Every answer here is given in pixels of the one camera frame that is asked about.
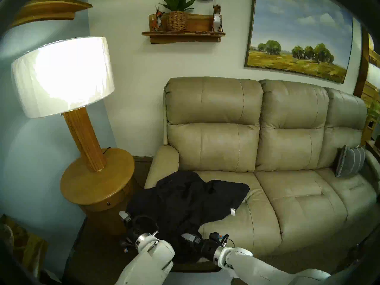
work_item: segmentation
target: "beige leather sofa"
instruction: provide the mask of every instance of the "beige leather sofa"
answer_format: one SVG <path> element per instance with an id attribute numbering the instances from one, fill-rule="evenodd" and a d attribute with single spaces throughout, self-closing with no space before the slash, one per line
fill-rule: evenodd
<path id="1" fill-rule="evenodd" d="M 229 234 L 258 256 L 294 251 L 377 204 L 377 190 L 362 175 L 336 178 L 329 168 L 338 148 L 360 144 L 365 118 L 361 99 L 331 88 L 173 78 L 164 91 L 164 145 L 145 188 L 178 170 L 245 183 L 250 191 L 236 216 L 203 225 L 202 236 Z"/>

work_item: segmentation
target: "landscape painting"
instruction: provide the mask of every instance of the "landscape painting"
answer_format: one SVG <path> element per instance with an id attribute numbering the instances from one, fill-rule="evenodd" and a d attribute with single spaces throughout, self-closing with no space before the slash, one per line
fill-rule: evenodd
<path id="1" fill-rule="evenodd" d="M 246 67 L 299 72 L 343 83 L 352 16 L 331 0 L 254 0 Z"/>

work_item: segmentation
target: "wicker basket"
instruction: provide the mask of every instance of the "wicker basket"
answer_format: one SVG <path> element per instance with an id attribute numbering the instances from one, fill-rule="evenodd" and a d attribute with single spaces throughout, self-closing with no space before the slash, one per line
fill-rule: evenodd
<path id="1" fill-rule="evenodd" d="M 182 11 L 173 11 L 168 16 L 168 30 L 186 30 L 187 13 Z"/>

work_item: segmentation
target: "black cloth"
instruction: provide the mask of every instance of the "black cloth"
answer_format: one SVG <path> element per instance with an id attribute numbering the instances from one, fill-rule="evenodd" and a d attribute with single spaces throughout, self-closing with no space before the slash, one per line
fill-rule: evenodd
<path id="1" fill-rule="evenodd" d="M 128 203 L 126 211 L 132 217 L 146 215 L 158 227 L 157 237 L 169 242 L 175 251 L 173 261 L 197 261 L 183 233 L 201 235 L 200 226 L 222 220 L 237 209 L 249 191 L 243 183 L 221 180 L 204 182 L 192 171 L 178 171 L 159 180 L 155 188 L 138 192 Z"/>

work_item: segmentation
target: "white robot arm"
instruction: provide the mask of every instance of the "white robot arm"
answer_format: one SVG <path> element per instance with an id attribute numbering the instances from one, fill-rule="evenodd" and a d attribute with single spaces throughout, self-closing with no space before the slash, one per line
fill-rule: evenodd
<path id="1" fill-rule="evenodd" d="M 150 233 L 137 239 L 139 254 L 124 268 L 116 285 L 161 285 L 173 267 L 172 246 Z"/>
<path id="2" fill-rule="evenodd" d="M 155 234 L 143 233 L 131 240 L 139 254 L 124 268 L 116 285 L 161 285 L 165 281 L 173 267 L 174 250 L 169 243 L 156 238 Z M 190 234 L 182 236 L 198 245 L 203 257 L 228 271 L 231 277 L 249 285 L 313 285 L 321 284 L 330 276 L 315 269 L 297 274 L 285 273 L 255 258 L 246 249 L 226 247 L 228 235 L 223 236 L 220 242 L 217 239 L 219 235 L 215 234 L 218 235 L 212 233 L 206 240 Z"/>

